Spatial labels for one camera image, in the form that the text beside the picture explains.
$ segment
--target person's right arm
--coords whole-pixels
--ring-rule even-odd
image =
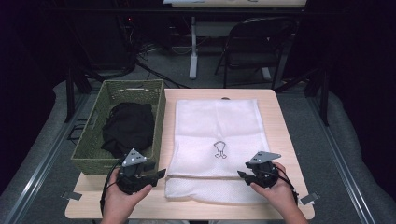
[[[283,165],[277,162],[274,162],[274,164],[278,169],[281,169],[283,172],[286,173],[286,169]],[[279,172],[279,175],[285,177],[283,172]],[[262,188],[255,183],[251,183],[250,186],[268,200],[268,202],[285,219],[286,223],[308,223],[303,212],[298,208],[297,204],[294,201],[290,186],[285,181],[278,179],[270,189]]]

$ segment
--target chair backrest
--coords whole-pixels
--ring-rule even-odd
[[[229,39],[266,38],[271,44],[278,45],[295,31],[296,26],[296,21],[288,17],[253,18],[236,24]]]

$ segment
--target white towel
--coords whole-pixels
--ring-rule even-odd
[[[211,203],[257,203],[237,171],[269,151],[257,100],[179,100],[165,196]]]

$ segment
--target black cloth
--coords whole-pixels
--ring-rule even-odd
[[[151,105],[121,103],[114,106],[103,127],[102,149],[121,158],[132,148],[142,151],[152,145],[154,117]]]

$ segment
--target woven basket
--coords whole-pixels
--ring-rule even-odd
[[[110,152],[101,149],[104,143],[102,128],[111,109],[125,102],[151,104],[155,120],[154,138],[152,146],[143,150],[142,154],[156,162],[154,170],[145,174],[158,171],[166,104],[163,81],[105,81],[71,158],[84,175],[107,175],[118,161]]]

